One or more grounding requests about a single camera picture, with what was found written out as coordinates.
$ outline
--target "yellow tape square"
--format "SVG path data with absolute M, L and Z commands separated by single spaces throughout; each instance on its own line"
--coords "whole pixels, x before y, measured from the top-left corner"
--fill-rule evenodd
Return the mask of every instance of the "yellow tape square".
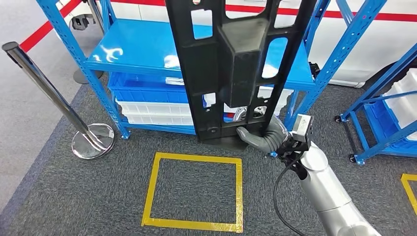
M 414 208 L 414 213 L 417 215 L 417 200 L 408 181 L 417 181 L 417 175 L 403 174 L 401 176 L 401 182 L 403 183 L 405 192 L 407 193 L 408 199 Z
M 236 223 L 212 223 L 201 221 L 186 221 L 186 220 L 171 220 L 151 218 L 150 211 L 152 209 L 152 201 L 155 193 L 156 179 L 158 177 L 159 161 L 164 159 L 184 160 L 184 161 L 201 161 L 201 162 L 216 162 L 236 165 Z M 166 228 L 179 228 L 191 230 L 212 230 L 212 231 L 226 231 L 226 232 L 243 232 L 243 187 L 242 187 L 242 160 L 231 157 L 216 157 L 216 156 L 197 156 L 157 152 L 153 161 L 152 172 L 150 174 L 148 194 L 145 201 L 145 209 L 142 217 L 141 226 L 157 226 Z

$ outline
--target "black plastic panel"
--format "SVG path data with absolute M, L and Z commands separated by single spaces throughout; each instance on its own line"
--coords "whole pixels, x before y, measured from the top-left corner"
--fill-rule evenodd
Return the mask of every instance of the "black plastic panel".
M 278 98 L 287 80 L 304 31 L 316 3 L 302 0 L 294 25 L 274 28 L 280 0 L 268 0 L 257 16 L 229 19 L 225 0 L 166 0 L 171 29 L 179 56 L 191 114 L 199 141 L 243 148 L 237 126 L 262 133 L 269 124 Z M 191 11 L 211 10 L 213 35 L 195 39 Z M 272 40 L 286 37 L 288 43 L 275 77 L 262 78 L 266 54 Z M 258 98 L 260 85 L 273 84 L 271 98 Z M 204 108 L 202 94 L 216 93 L 216 104 Z M 225 123 L 224 103 L 229 107 L 248 107 L 245 120 Z M 254 109 L 267 106 L 262 117 L 254 118 Z

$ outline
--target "stanchion base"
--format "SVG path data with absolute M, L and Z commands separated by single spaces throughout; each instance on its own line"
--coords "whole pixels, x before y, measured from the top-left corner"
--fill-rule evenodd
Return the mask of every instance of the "stanchion base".
M 85 160 L 93 160 L 108 153 L 115 144 L 115 133 L 113 129 L 101 123 L 89 125 L 89 130 L 103 143 L 105 150 L 97 150 L 84 138 L 83 134 L 77 132 L 72 139 L 72 152 Z

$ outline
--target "metal pole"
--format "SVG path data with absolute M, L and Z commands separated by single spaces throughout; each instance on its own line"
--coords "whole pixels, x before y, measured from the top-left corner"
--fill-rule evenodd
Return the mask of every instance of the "metal pole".
M 91 14 L 94 18 L 94 20 L 97 22 L 97 24 L 100 26 L 100 29 L 104 35 L 104 24 L 103 24 L 103 18 L 101 17 L 100 11 L 97 7 L 97 2 L 95 0 L 87 0 Z
M 36 64 L 20 48 L 18 43 L 8 42 L 1 48 L 78 130 L 72 141 L 74 154 L 83 159 L 95 159 L 104 155 L 113 147 L 114 132 L 111 127 L 106 124 L 87 126 Z

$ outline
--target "red barrier tape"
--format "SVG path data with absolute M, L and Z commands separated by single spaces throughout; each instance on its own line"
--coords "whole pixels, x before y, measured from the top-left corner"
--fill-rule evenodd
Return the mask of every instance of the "red barrier tape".
M 71 0 L 67 5 L 65 5 L 60 13 L 63 17 L 67 16 L 81 0 Z M 28 52 L 32 49 L 43 37 L 45 37 L 52 30 L 52 25 L 47 21 L 44 23 L 37 31 L 35 31 L 29 38 L 27 38 L 23 43 L 20 44 L 20 47 L 23 51 Z
M 112 0 L 113 2 L 143 4 L 153 6 L 165 6 L 164 0 Z M 81 0 L 71 0 L 67 5 L 61 9 L 63 17 L 67 16 Z M 260 6 L 242 6 L 242 5 L 226 5 L 227 11 L 252 12 L 259 13 L 263 10 Z M 297 15 L 298 9 L 280 8 L 278 14 L 280 15 Z M 324 17 L 328 18 L 342 18 L 339 11 L 326 11 Z M 402 21 L 402 22 L 417 22 L 417 15 L 413 14 L 396 14 L 396 13 L 379 13 L 375 20 L 379 21 Z M 29 38 L 20 44 L 22 49 L 27 52 L 34 47 L 43 37 L 45 37 L 52 30 L 49 22 L 44 23 L 37 31 L 35 31 Z
M 132 3 L 154 6 L 165 6 L 164 0 L 112 0 L 113 2 Z M 253 12 L 260 13 L 264 8 L 260 6 L 242 6 L 242 5 L 226 5 L 227 11 Z M 278 14 L 280 15 L 297 15 L 298 9 L 280 8 Z M 328 18 L 342 18 L 340 11 L 326 11 L 324 17 Z M 408 21 L 417 22 L 417 15 L 413 14 L 397 14 L 397 13 L 379 13 L 375 20 L 379 21 Z

